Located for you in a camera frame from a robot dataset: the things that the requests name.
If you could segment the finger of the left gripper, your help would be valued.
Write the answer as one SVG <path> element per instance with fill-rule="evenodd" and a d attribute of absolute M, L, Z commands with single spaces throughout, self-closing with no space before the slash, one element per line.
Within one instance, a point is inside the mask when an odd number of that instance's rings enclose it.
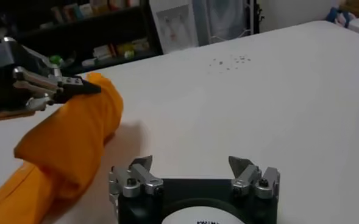
<path fill-rule="evenodd" d="M 26 89 L 35 98 L 46 97 L 54 103 L 66 103 L 74 96 L 84 94 L 98 94 L 101 87 L 90 83 L 81 77 L 63 76 L 59 68 L 49 68 L 50 72 L 39 74 L 24 67 L 16 67 L 13 86 Z"/>
<path fill-rule="evenodd" d="M 44 111 L 54 101 L 50 97 L 31 98 L 25 106 L 16 109 L 4 109 L 0 111 L 0 120 L 15 119 L 19 117 L 28 117 L 34 115 L 37 111 Z"/>

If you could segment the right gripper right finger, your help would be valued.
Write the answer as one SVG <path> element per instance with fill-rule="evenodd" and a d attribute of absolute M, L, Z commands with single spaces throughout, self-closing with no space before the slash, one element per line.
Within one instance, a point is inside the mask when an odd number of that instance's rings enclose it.
<path fill-rule="evenodd" d="M 264 172 L 249 159 L 229 156 L 229 165 L 234 175 L 231 180 L 235 197 L 245 197 L 252 191 L 262 200 L 279 199 L 280 172 L 268 167 Z"/>

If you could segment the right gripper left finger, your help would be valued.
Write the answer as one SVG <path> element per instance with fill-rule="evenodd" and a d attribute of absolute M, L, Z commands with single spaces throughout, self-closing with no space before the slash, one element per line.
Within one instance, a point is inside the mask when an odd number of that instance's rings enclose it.
<path fill-rule="evenodd" d="M 141 194 L 159 197 L 164 193 L 164 182 L 150 173 L 152 155 L 135 158 L 125 167 L 113 166 L 108 175 L 109 196 L 135 198 Z"/>

